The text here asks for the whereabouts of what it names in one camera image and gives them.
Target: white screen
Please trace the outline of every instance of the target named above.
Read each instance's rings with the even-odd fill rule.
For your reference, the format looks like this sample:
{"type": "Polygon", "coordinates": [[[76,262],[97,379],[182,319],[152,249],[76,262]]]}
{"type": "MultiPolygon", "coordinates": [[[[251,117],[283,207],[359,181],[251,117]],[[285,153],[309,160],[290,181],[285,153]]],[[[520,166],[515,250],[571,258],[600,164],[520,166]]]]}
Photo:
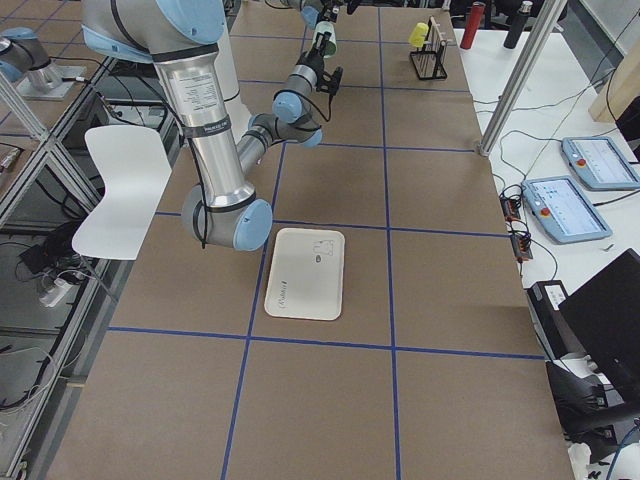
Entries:
{"type": "Polygon", "coordinates": [[[628,183],[635,179],[624,168],[617,152],[611,148],[607,140],[574,140],[582,157],[587,161],[587,168],[601,183],[628,183]]]}
{"type": "Polygon", "coordinates": [[[553,219],[558,222],[565,235],[581,235],[603,230],[568,181],[536,182],[532,188],[551,210],[553,219]]]}

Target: red cylinder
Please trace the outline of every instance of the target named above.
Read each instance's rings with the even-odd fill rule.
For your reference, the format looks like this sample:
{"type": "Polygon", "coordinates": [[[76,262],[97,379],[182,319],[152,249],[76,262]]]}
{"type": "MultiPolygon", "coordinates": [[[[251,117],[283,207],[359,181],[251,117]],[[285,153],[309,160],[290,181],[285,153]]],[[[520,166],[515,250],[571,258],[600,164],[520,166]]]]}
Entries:
{"type": "Polygon", "coordinates": [[[471,48],[473,39],[476,36],[478,27],[480,26],[480,21],[482,20],[483,13],[484,13],[484,3],[473,2],[473,5],[471,6],[471,15],[469,15],[467,26],[464,29],[462,42],[460,42],[460,48],[464,48],[465,50],[469,50],[471,48]]]}

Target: white plug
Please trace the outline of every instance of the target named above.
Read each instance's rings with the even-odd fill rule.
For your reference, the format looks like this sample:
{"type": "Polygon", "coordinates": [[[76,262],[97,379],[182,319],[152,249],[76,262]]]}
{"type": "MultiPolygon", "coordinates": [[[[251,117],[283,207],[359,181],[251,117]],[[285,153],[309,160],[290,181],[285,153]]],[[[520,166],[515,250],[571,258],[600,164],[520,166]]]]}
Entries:
{"type": "Polygon", "coordinates": [[[40,296],[40,303],[45,307],[55,307],[58,302],[64,298],[67,292],[71,290],[72,286],[73,285],[62,278],[56,278],[53,281],[53,287],[51,290],[40,296]]]}

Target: white sticker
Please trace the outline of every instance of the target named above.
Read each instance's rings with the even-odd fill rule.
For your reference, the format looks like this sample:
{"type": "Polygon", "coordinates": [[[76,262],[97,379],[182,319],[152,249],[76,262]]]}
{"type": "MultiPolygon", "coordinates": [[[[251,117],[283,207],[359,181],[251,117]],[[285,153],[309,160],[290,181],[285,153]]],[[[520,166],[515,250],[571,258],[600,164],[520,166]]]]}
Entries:
{"type": "Polygon", "coordinates": [[[560,310],[558,305],[564,302],[567,298],[564,296],[562,287],[560,285],[547,285],[544,289],[547,291],[547,296],[549,297],[549,301],[551,302],[553,309],[560,310]]]}
{"type": "Polygon", "coordinates": [[[180,113],[186,115],[217,107],[220,103],[211,73],[189,78],[172,78],[171,87],[180,102],[180,113]]]}

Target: brown tabletop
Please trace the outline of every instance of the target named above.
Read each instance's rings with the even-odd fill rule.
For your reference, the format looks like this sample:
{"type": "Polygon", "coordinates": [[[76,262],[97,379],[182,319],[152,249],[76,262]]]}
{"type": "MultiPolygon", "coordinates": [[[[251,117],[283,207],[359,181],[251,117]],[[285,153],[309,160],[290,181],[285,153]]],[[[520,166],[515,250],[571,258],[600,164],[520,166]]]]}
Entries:
{"type": "MultiPolygon", "coordinates": [[[[457,47],[446,81],[409,63],[430,12],[340,16],[323,143],[250,176],[264,249],[189,238],[181,151],[50,479],[573,478],[457,47]],[[264,311],[284,227],[344,234],[337,320],[264,311]]],[[[231,33],[243,101],[267,111],[308,32],[244,2],[231,33]]]]}

